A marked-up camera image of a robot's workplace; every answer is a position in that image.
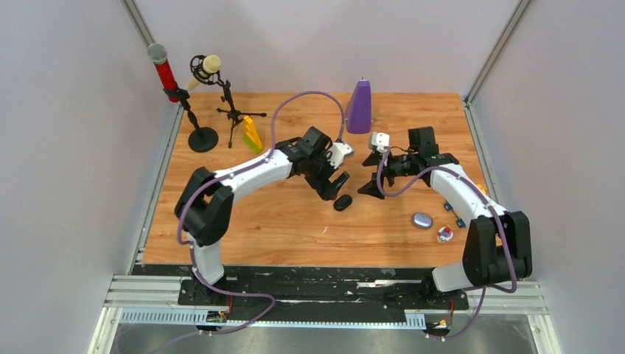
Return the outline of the black earbud charging case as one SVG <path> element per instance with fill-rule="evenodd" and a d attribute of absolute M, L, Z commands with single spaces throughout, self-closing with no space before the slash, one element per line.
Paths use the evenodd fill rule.
<path fill-rule="evenodd" d="M 342 212 L 344 211 L 347 207 L 351 206 L 353 202 L 353 198 L 350 195 L 342 195 L 340 197 L 338 197 L 334 203 L 333 203 L 333 208 L 334 210 L 338 211 L 338 212 Z"/>

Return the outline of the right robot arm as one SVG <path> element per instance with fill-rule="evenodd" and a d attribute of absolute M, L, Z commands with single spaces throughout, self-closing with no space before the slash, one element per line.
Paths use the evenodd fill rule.
<path fill-rule="evenodd" d="M 408 138 L 406 152 L 395 156 L 388 134 L 371 133 L 371 154 L 363 166 L 377 170 L 358 192 L 384 199 L 392 195 L 385 190 L 384 181 L 393 185 L 396 177 L 411 177 L 407 184 L 411 187 L 422 180 L 444 197 L 446 209 L 467 227 L 461 260 L 432 270 L 431 281 L 420 289 L 422 301 L 439 308 L 449 300 L 451 291 L 470 288 L 493 287 L 514 293 L 518 281 L 532 273 L 527 215 L 496 203 L 468 177 L 453 154 L 440 152 L 433 127 L 410 129 Z"/>

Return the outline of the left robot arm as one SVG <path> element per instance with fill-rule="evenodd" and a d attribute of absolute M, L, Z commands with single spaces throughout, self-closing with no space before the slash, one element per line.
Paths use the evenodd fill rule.
<path fill-rule="evenodd" d="M 331 176 L 354 153 L 349 143 L 333 141 L 312 127 L 302 137 L 277 142 L 269 151 L 236 167 L 214 172 L 196 169 L 174 213 L 177 237 L 180 244 L 189 246 L 192 272 L 200 281 L 198 296 L 216 305 L 226 295 L 226 285 L 220 280 L 225 274 L 221 240 L 240 199 L 274 182 L 303 176 L 322 200 L 333 201 L 349 174 L 343 172 L 335 180 Z"/>

